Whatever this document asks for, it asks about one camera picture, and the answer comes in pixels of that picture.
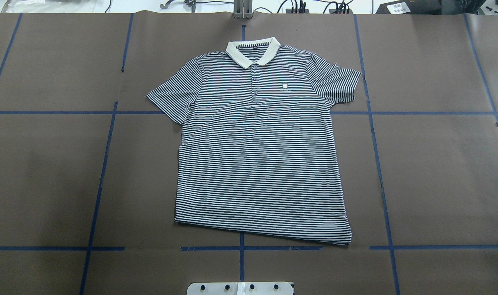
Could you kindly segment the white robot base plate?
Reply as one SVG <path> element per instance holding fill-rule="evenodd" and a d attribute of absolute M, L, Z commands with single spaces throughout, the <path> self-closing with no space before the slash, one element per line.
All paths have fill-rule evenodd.
<path fill-rule="evenodd" d="M 294 295 L 294 284 L 285 281 L 196 282 L 187 295 Z"/>

